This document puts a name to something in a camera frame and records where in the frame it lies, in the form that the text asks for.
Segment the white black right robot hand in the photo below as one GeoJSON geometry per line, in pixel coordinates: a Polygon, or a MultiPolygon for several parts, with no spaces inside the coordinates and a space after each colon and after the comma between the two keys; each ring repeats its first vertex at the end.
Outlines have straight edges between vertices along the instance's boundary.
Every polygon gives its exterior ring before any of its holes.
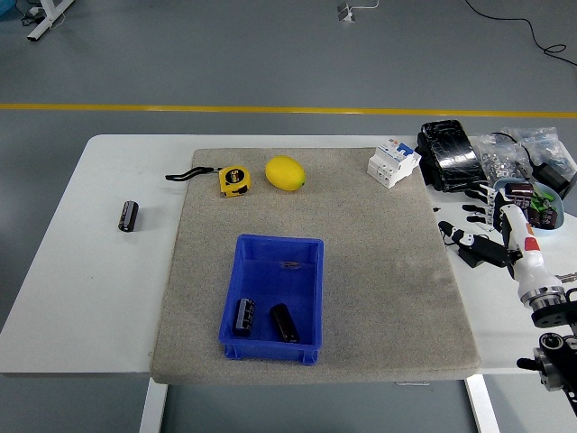
{"type": "Polygon", "coordinates": [[[518,283],[517,294],[521,302],[528,308],[539,302],[550,305],[564,303],[562,283],[546,269],[540,245],[521,207],[506,196],[504,189],[473,184],[465,194],[483,203],[481,207],[463,206],[471,213],[467,220],[492,226],[503,241],[498,244],[447,221],[439,222],[440,231],[457,246],[458,255],[470,267],[486,262],[508,269],[511,278],[518,283]]]}

